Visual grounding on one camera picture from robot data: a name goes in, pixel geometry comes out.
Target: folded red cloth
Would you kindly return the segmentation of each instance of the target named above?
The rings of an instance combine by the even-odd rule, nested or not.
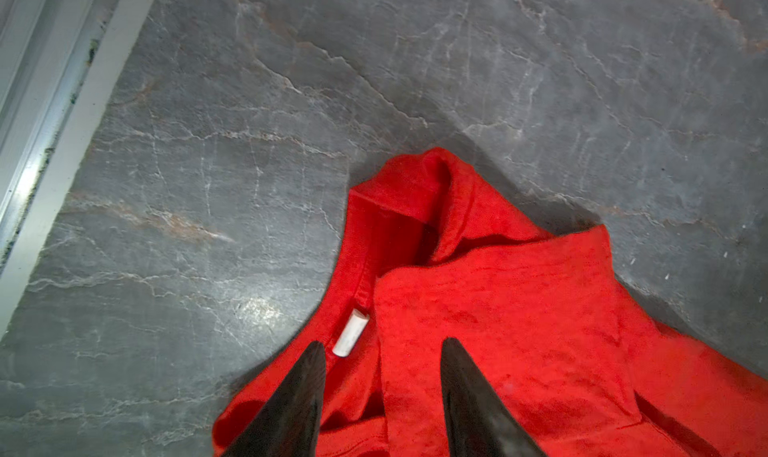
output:
[[[371,321],[341,358],[353,309]],[[555,237],[440,148],[350,191],[325,298],[218,418],[214,454],[319,340],[318,455],[448,455],[446,337],[550,457],[768,455],[768,383],[648,317],[615,279],[604,226]]]

